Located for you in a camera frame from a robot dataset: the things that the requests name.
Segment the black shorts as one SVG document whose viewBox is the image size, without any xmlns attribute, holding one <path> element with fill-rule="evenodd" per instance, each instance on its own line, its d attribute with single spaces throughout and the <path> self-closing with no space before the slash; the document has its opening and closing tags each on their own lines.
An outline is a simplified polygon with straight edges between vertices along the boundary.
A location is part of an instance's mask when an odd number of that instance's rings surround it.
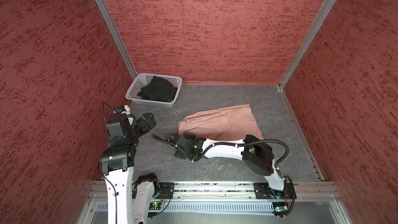
<svg viewBox="0 0 398 224">
<path fill-rule="evenodd" d="M 177 87 L 164 78 L 154 76 L 151 82 L 137 94 L 143 100 L 171 102 L 177 93 Z"/>
</svg>

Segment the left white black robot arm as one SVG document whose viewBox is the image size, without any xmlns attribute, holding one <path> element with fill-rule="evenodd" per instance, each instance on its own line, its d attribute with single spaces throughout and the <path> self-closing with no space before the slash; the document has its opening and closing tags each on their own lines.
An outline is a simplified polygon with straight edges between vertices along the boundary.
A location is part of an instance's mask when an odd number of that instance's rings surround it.
<svg viewBox="0 0 398 224">
<path fill-rule="evenodd" d="M 107 186 L 108 223 L 145 224 L 153 195 L 159 190 L 155 174 L 141 176 L 133 187 L 134 158 L 139 138 L 156 126 L 154 115 L 139 119 L 125 111 L 106 122 L 109 146 L 101 158 L 101 172 Z"/>
</svg>

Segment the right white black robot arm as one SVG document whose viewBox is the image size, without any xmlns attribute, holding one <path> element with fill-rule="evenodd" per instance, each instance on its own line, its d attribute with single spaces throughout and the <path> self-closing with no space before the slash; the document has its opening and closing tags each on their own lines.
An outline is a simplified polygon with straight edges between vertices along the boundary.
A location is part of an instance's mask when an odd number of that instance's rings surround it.
<svg viewBox="0 0 398 224">
<path fill-rule="evenodd" d="M 175 148 L 175 157 L 189 160 L 192 163 L 202 159 L 229 158 L 245 163 L 249 169 L 263 176 L 268 183 L 265 194 L 272 199 L 295 198 L 292 180 L 283 176 L 279 164 L 289 153 L 289 146 L 279 140 L 261 140 L 254 135 L 247 135 L 237 141 L 214 141 L 197 138 L 191 133 L 184 133 L 169 139 L 158 138 L 158 141 Z"/>
</svg>

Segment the pink shorts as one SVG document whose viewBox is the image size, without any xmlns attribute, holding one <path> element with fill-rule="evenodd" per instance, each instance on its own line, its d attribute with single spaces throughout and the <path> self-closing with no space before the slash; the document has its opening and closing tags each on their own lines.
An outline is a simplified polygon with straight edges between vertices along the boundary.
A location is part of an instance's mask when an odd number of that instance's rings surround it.
<svg viewBox="0 0 398 224">
<path fill-rule="evenodd" d="M 262 140 L 263 135 L 249 104 L 206 110 L 178 122 L 178 134 L 191 133 L 214 141 L 238 141 L 247 135 Z"/>
</svg>

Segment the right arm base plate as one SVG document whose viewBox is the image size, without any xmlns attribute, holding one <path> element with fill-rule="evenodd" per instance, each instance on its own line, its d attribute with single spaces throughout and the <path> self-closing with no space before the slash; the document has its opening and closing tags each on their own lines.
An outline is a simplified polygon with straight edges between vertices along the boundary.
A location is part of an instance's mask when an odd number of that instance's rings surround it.
<svg viewBox="0 0 398 224">
<path fill-rule="evenodd" d="M 296 194 L 293 192 L 294 187 L 285 181 L 284 190 L 273 190 L 268 183 L 254 183 L 254 192 L 256 199 L 266 200 L 292 200 L 296 199 Z"/>
</svg>

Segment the white plastic basket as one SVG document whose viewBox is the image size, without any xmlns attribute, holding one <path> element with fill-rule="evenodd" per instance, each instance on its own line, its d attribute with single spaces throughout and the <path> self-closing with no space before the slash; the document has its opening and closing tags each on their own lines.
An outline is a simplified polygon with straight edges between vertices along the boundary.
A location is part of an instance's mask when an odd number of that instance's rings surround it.
<svg viewBox="0 0 398 224">
<path fill-rule="evenodd" d="M 150 101 L 150 100 L 143 100 L 141 97 L 137 96 L 140 90 L 143 87 L 147 86 L 151 82 L 154 76 L 164 78 L 168 80 L 170 83 L 172 83 L 174 87 L 178 88 L 173 101 L 171 102 Z M 182 78 L 178 76 L 141 73 L 138 74 L 138 76 L 134 79 L 133 83 L 127 90 L 125 97 L 126 99 L 131 100 L 132 102 L 138 105 L 172 108 L 177 100 L 181 86 L 182 86 Z"/>
</svg>

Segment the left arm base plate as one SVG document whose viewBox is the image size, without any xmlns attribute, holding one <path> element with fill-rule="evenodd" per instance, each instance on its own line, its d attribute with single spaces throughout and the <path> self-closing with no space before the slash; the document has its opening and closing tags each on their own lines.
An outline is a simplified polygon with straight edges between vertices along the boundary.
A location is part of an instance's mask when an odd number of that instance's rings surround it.
<svg viewBox="0 0 398 224">
<path fill-rule="evenodd" d="M 172 182 L 160 182 L 160 187 L 157 192 L 153 195 L 153 199 L 172 199 L 174 195 L 175 183 Z"/>
</svg>

